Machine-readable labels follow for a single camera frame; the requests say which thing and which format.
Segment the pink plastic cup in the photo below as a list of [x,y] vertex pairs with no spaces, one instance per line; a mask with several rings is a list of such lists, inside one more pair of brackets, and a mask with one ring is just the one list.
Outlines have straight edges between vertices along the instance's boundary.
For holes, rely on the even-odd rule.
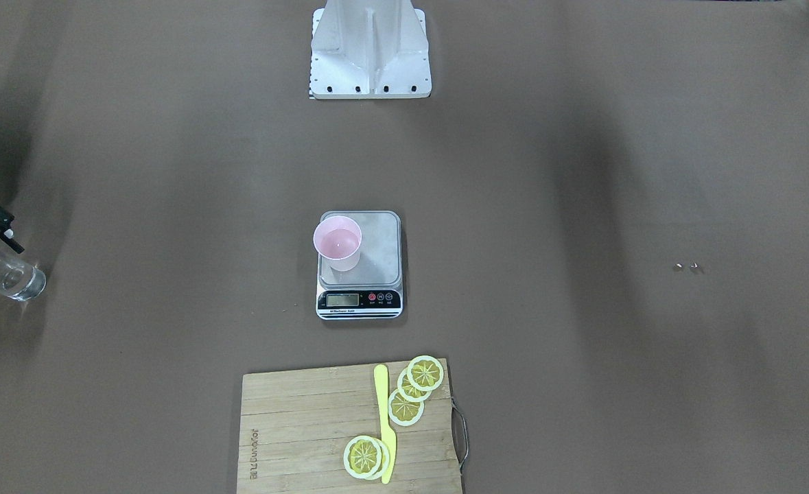
[[362,229],[351,217],[330,215],[316,226],[313,245],[330,269],[347,272],[360,261]]

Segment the digital kitchen scale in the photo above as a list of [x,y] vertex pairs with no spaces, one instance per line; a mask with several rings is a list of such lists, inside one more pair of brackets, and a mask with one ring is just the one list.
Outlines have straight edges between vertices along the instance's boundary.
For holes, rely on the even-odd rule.
[[404,309],[401,219],[392,211],[331,210],[314,229],[314,247],[338,229],[357,245],[347,255],[317,252],[314,311],[326,321],[393,319]]

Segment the bamboo cutting board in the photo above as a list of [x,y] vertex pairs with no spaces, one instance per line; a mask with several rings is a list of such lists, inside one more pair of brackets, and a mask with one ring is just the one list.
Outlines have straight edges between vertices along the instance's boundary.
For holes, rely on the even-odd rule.
[[468,453],[464,420],[448,378],[424,400],[412,425],[389,427],[390,472],[355,478],[344,465],[357,436],[380,440],[375,364],[332,366],[242,378],[238,493],[462,493]]

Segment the lemon slice under knife tip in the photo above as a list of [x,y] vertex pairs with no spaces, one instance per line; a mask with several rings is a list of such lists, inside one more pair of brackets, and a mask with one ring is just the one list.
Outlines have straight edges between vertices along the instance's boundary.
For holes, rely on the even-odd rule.
[[357,480],[373,480],[380,466],[380,450],[373,436],[361,435],[352,438],[342,453],[342,466]]

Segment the middle lemon slice of row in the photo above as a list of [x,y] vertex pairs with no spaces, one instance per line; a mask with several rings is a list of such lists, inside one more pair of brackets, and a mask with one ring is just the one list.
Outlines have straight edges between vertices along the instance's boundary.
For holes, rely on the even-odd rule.
[[402,399],[411,403],[423,403],[432,393],[432,390],[420,390],[420,388],[417,388],[408,378],[407,368],[403,369],[398,376],[396,390]]

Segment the yellow plastic knife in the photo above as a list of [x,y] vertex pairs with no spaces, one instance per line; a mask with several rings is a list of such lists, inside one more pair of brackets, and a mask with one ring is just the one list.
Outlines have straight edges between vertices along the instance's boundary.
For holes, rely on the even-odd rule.
[[388,466],[380,476],[382,484],[389,484],[396,463],[397,436],[390,425],[389,415],[389,372],[385,364],[377,364],[373,368],[374,390],[378,401],[380,440],[388,448]]

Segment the water droplets on table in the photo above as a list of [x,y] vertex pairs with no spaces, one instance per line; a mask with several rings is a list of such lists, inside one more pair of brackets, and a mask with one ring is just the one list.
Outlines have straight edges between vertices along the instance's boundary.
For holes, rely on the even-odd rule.
[[690,271],[693,273],[700,273],[703,271],[702,265],[697,262],[675,263],[672,267],[675,272]]

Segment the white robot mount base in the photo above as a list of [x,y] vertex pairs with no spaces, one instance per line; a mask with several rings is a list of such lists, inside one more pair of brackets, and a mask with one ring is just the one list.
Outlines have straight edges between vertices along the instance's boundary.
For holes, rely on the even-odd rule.
[[329,1],[314,10],[311,28],[311,98],[432,94],[427,18],[412,2]]

